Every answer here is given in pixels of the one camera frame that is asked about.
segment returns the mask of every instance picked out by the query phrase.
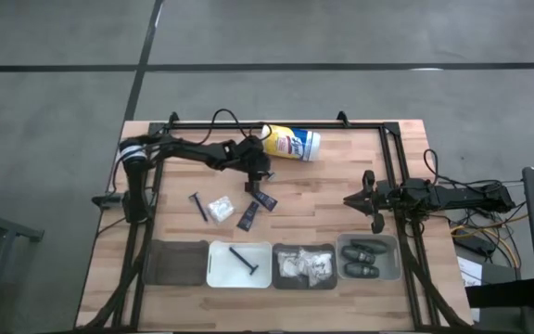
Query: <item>butcher block tabletop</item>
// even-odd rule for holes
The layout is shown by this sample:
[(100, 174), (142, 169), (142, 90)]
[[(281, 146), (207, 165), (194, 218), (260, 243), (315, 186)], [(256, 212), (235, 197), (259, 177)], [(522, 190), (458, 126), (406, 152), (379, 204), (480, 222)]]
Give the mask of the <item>butcher block tabletop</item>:
[[(424, 123), (400, 124), (411, 177), (432, 178), (423, 160), (428, 148)], [(147, 133), (150, 122), (126, 122), (122, 138)], [(371, 233), (372, 217), (342, 204), (343, 198), (362, 188), (364, 170), (386, 179), (379, 133), (367, 129), (316, 130), (321, 134), (318, 161), (272, 158), (273, 181), (261, 182), (261, 191), (278, 200), (272, 212), (260, 208), (249, 232), (236, 227), (252, 201), (244, 192), (245, 173), (214, 171), (204, 164), (170, 158), (164, 161), (153, 239), (165, 241), (213, 240), (291, 245), (335, 245), (340, 233)], [(207, 130), (173, 130), (190, 141), (201, 140)], [(242, 139), (237, 130), (214, 130), (207, 143)], [(391, 141), (398, 182), (399, 164)], [(126, 190), (122, 167), (116, 177), (119, 192)], [(235, 213), (220, 225), (206, 224), (188, 198), (198, 192), (205, 204), (228, 196)], [(390, 212), (383, 212), (383, 234), (396, 236)], [(104, 212), (100, 229), (124, 215), (122, 209)], [(425, 222), (424, 243), (432, 281), (465, 321), (471, 322), (459, 265), (449, 227), (441, 218)], [(135, 253), (141, 245), (140, 226)], [(90, 321), (117, 287), (121, 275), (129, 225), (120, 223), (95, 241), (94, 253), (83, 290), (76, 325)], [(128, 323), (134, 284), (126, 297), (123, 322)], [(418, 284), (424, 319), (426, 301)], [(145, 286), (139, 320), (142, 331), (354, 331), (409, 330), (412, 318), (403, 277), (396, 281), (343, 279), (330, 290), (214, 289), (200, 287)]]

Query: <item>gray tray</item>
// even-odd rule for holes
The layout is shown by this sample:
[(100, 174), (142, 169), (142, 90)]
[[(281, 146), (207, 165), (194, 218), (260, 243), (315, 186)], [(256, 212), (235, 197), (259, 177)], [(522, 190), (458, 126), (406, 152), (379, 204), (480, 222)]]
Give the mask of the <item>gray tray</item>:
[[(277, 262), (277, 253), (281, 251), (299, 251), (303, 248), (305, 251), (330, 251), (331, 252), (331, 265), (333, 268), (333, 275), (327, 280), (324, 280), (314, 287), (309, 287), (308, 277), (307, 276), (298, 276), (298, 277), (281, 277), (279, 275), (279, 263)], [(276, 289), (334, 289), (337, 286), (337, 262), (335, 255), (335, 247), (331, 244), (323, 245), (284, 245), (284, 244), (275, 244), (273, 246), (273, 286)]]
[[(373, 266), (380, 270), (378, 278), (355, 278), (346, 276), (343, 267), (350, 261), (341, 255), (343, 246), (349, 246), (352, 239), (378, 240), (387, 244), (388, 252), (376, 255), (376, 261)], [(379, 280), (398, 280), (401, 279), (401, 255), (399, 252), (399, 241), (394, 236), (383, 234), (365, 234), (365, 233), (342, 233), (337, 237), (337, 270), (343, 279), (379, 279)]]

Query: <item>yellow cable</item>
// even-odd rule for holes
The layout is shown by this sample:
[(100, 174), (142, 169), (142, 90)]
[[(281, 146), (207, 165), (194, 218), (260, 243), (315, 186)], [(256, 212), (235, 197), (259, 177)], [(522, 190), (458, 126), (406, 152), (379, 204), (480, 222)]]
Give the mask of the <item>yellow cable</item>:
[[(460, 229), (463, 229), (465, 228), (464, 226), (456, 226), (454, 227), (452, 230), (451, 230), (451, 234), (452, 232), (456, 231), (456, 230), (460, 230)], [(460, 236), (452, 236), (453, 238), (467, 238), (467, 237), (471, 237), (473, 236), (475, 233), (479, 232), (479, 231), (484, 231), (485, 233), (488, 233), (490, 234), (491, 236), (494, 236), (495, 238), (498, 239), (498, 242), (502, 243), (503, 246), (506, 248), (506, 250), (508, 251), (508, 254), (510, 255), (510, 257), (513, 259), (514, 261), (514, 264), (515, 264), (515, 268), (518, 268), (518, 259), (516, 259), (515, 257), (515, 254), (512, 252), (512, 249), (510, 248), (510, 246), (508, 246), (508, 244), (502, 239), (500, 238), (498, 235), (496, 235), (495, 233), (489, 231), (487, 228), (479, 228), (477, 229), (475, 232), (473, 233), (469, 233), (469, 234), (466, 234), (466, 235), (460, 235)]]
[[(512, 222), (517, 222), (519, 220), (522, 220), (522, 219), (525, 219), (528, 217), (528, 214), (523, 214), (521, 215), (520, 217), (516, 217), (516, 218), (513, 218), (507, 222), (500, 222), (500, 223), (496, 223), (496, 224), (491, 224), (491, 225), (487, 225), (487, 226), (483, 226), (481, 228), (478, 228), (475, 230), (475, 232), (471, 232), (469, 234), (466, 234), (466, 235), (460, 235), (460, 236), (453, 236), (453, 238), (469, 238), (469, 237), (472, 237), (473, 235), (481, 232), (481, 231), (489, 231), (490, 228), (494, 228), (494, 227), (501, 227), (502, 225), (504, 224), (510, 224)], [(464, 228), (464, 226), (457, 226), (457, 227), (454, 227), (452, 230), (451, 230), (451, 233), (456, 231), (457, 229), (461, 229), (461, 228)]]

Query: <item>white tray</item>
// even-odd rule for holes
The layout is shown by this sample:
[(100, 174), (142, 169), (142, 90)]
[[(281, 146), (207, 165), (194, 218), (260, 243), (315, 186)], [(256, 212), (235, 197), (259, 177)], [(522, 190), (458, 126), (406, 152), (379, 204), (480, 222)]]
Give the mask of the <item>white tray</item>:
[[(250, 269), (230, 252), (235, 249), (250, 264), (259, 265), (250, 275)], [(230, 243), (213, 241), (208, 257), (208, 285), (212, 288), (265, 289), (272, 280), (272, 245), (260, 243)]]

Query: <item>gray floor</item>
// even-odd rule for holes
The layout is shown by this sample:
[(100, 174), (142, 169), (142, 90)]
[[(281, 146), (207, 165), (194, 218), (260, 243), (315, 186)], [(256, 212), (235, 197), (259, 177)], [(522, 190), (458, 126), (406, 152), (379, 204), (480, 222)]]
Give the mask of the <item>gray floor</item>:
[[(152, 0), (0, 0), (0, 65), (133, 64)], [(534, 61), (534, 0), (166, 0), (150, 63)], [(72, 326), (134, 74), (0, 73), (0, 215), (20, 243), (0, 332)], [(441, 172), (521, 177), (534, 165), (534, 71), (149, 73), (135, 118), (421, 118)], [(516, 201), (522, 187), (512, 187)], [(528, 222), (513, 224), (534, 276)]]

